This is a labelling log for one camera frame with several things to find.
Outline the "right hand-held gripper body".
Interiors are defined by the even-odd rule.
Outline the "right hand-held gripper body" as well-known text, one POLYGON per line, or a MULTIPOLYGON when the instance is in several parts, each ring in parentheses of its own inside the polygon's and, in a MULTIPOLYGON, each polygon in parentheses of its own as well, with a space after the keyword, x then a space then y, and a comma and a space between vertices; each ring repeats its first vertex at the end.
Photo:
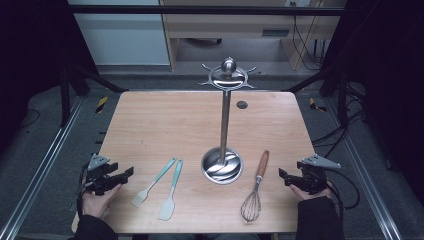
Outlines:
POLYGON ((316 194, 327 187, 327 169, 340 169, 341 164, 314 154, 297 163, 302 176, 296 186, 308 194, 316 194))

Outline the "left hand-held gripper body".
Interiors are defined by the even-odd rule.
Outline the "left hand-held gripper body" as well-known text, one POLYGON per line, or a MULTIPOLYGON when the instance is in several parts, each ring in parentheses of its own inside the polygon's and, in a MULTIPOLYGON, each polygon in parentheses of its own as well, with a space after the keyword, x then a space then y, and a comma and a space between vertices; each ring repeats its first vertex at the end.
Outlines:
POLYGON ((110 159, 98 154, 93 154, 90 161, 83 167, 82 188, 103 195, 108 191, 107 179, 109 178, 108 165, 110 159))

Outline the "wooden handle wire whisk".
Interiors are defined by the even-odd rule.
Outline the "wooden handle wire whisk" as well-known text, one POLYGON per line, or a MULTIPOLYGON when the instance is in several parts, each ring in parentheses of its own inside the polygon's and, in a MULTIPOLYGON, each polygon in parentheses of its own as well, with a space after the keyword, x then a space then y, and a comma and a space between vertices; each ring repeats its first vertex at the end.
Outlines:
POLYGON ((254 222, 258 219, 261 211, 261 200, 259 186, 263 180, 269 160, 269 151, 265 150, 260 158, 256 172, 255 186, 252 192, 246 197, 240 207, 240 214, 246 223, 254 222))

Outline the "teal and white spatula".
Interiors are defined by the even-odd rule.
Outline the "teal and white spatula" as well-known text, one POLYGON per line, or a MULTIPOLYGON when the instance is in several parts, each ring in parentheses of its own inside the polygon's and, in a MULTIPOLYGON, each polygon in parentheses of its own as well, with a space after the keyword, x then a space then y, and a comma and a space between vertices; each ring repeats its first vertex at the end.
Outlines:
POLYGON ((158 219, 162 220, 162 221, 168 221, 171 219, 173 212, 174 212, 174 208, 175 208, 175 202, 174 202, 174 192, 179 180, 179 176, 181 174, 181 170, 182 170, 182 166, 183 166, 183 161, 179 160, 177 163, 177 166, 175 168, 174 171, 174 175, 173 175, 173 180, 172 180, 172 184, 171 184, 171 188, 170 188, 170 192, 168 197, 163 201, 159 213, 158 213, 158 219))

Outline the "steel utensil stand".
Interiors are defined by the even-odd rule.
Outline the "steel utensil stand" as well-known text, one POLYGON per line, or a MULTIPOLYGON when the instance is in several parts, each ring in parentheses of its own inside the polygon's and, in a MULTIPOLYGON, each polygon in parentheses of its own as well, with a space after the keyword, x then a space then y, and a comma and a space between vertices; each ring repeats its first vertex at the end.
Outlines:
POLYGON ((227 147, 231 94, 243 87, 251 88, 248 73, 254 71, 255 67, 244 70, 231 57, 225 58, 217 67, 209 68, 205 64, 202 67, 209 71, 208 80, 204 85, 211 85, 222 91, 222 111, 220 145, 204 154, 201 171, 209 181, 226 185, 236 181, 243 171, 242 157, 234 149, 227 147))

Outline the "person's right hand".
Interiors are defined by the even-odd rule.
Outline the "person's right hand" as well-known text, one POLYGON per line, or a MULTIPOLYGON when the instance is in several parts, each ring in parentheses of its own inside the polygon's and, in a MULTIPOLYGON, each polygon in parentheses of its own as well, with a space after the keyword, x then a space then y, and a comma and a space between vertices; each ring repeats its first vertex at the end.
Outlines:
POLYGON ((319 197, 327 197, 329 199, 332 198, 332 193, 328 188, 326 188, 326 189, 324 189, 324 190, 322 190, 322 191, 320 191, 316 194, 309 194, 308 192, 301 190, 300 188, 298 188, 295 185, 290 185, 289 188, 301 201, 310 200, 310 199, 319 198, 319 197))

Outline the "person's left hand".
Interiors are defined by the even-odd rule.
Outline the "person's left hand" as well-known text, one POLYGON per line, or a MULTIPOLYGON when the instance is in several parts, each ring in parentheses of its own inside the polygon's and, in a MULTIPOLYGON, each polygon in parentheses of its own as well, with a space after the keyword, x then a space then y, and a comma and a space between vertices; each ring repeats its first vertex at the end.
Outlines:
POLYGON ((82 196, 82 214, 102 218, 121 188, 122 185, 118 184, 101 196, 86 191, 82 196))

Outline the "teal basting brush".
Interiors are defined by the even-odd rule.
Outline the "teal basting brush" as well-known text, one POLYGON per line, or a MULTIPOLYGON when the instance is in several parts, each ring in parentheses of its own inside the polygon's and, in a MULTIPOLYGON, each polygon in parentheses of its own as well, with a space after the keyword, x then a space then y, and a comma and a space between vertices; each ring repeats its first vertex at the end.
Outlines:
POLYGON ((153 188, 153 186, 161 179, 161 177, 173 166, 173 164, 176 162, 176 158, 171 158, 168 163, 160 170, 160 172, 155 176, 153 181, 149 184, 147 188, 144 190, 139 191, 133 200, 131 201, 131 204, 135 207, 140 207, 144 201, 148 198, 149 191, 153 188))

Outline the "yellow black striped tape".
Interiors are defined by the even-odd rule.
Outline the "yellow black striped tape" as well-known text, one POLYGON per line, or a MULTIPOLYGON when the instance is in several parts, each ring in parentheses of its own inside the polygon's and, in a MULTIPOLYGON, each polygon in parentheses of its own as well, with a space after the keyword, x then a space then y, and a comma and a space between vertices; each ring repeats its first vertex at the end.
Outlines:
POLYGON ((322 106, 317 106, 313 98, 309 99, 309 106, 311 109, 315 109, 320 112, 327 112, 327 108, 322 106))
POLYGON ((99 103, 96 107, 95 113, 101 113, 102 112, 107 100, 108 100, 107 96, 104 96, 99 100, 99 103))

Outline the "black metal stand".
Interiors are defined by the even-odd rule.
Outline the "black metal stand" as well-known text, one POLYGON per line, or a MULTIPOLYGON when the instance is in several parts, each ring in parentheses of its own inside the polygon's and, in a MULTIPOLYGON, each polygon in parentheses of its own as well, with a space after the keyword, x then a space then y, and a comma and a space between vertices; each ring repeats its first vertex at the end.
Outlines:
POLYGON ((325 68, 306 80, 288 88, 287 91, 296 93, 318 80, 323 80, 323 84, 319 90, 321 96, 328 97, 335 91, 338 91, 337 119, 341 127, 347 129, 348 117, 346 110, 346 97, 348 77, 344 70, 340 70, 336 67, 325 68))
POLYGON ((119 87, 94 71, 90 71, 81 65, 68 65, 63 68, 60 73, 60 89, 61 89, 61 106, 62 106, 62 121, 61 127, 64 127, 71 118, 71 106, 69 86, 72 86, 74 91, 79 96, 86 96, 90 88, 88 87, 85 79, 92 79, 96 83, 106 87, 115 93, 126 92, 125 88, 119 87))

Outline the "white cabinet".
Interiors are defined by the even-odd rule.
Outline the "white cabinet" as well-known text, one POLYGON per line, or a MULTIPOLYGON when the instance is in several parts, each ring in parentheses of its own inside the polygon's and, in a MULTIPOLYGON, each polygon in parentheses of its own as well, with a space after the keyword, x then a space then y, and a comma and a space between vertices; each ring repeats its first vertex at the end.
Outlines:
POLYGON ((169 65, 160 14, 76 13, 96 65, 169 65))

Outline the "black curtain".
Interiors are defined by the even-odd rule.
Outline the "black curtain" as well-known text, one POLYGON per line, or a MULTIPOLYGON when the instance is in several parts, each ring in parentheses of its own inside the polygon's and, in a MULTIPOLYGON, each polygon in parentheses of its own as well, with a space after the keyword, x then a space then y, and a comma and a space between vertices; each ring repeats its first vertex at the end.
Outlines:
POLYGON ((387 158, 424 205, 424 0, 347 0, 327 65, 352 34, 343 70, 366 90, 366 112, 387 158))
POLYGON ((79 95, 89 87, 72 65, 97 68, 68 0, 0 0, 0 154, 26 116, 29 100, 66 72, 79 95))

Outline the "light wooden office desk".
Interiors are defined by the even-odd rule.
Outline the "light wooden office desk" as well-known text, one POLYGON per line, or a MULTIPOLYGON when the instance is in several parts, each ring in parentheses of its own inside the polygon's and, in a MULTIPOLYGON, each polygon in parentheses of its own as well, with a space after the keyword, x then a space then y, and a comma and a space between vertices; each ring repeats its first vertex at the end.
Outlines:
MULTIPOLYGON (((162 6, 343 8, 347 0, 159 0, 162 6)), ((275 38, 293 70, 307 59, 306 46, 332 38, 337 16, 165 14, 166 36, 178 39, 275 38)))

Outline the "aluminium floor rail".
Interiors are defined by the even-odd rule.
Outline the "aluminium floor rail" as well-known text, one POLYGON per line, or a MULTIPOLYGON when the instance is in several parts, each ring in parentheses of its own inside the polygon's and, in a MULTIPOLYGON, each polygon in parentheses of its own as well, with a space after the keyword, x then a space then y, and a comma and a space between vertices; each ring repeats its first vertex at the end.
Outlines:
POLYGON ((58 129, 54 139, 49 145, 48 150, 45 152, 43 159, 32 175, 31 181, 28 183, 22 197, 17 202, 14 211, 0 229, 0 240, 14 240, 17 236, 23 221, 27 217, 28 212, 39 194, 46 177, 55 163, 57 156, 81 111, 84 101, 85 99, 82 97, 75 98, 75 103, 72 106, 69 119, 66 120, 64 125, 58 129))
POLYGON ((393 220, 375 182, 370 173, 367 171, 360 154, 357 151, 349 133, 349 126, 354 125, 364 117, 362 110, 348 117, 347 126, 344 127, 344 135, 340 142, 343 145, 343 150, 346 154, 346 159, 349 161, 350 169, 355 172, 357 182, 362 189, 362 197, 364 197, 373 215, 380 227, 382 234, 386 240, 403 240, 400 231, 393 220))

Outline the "black horizontal frame bar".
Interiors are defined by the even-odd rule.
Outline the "black horizontal frame bar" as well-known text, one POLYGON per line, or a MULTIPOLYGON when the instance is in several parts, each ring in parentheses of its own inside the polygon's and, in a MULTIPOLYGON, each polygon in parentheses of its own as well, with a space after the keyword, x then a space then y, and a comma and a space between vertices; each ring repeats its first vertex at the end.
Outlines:
POLYGON ((74 13, 90 14, 206 14, 206 15, 284 15, 342 16, 344 8, 298 8, 254 6, 153 6, 153 5, 71 5, 74 13))

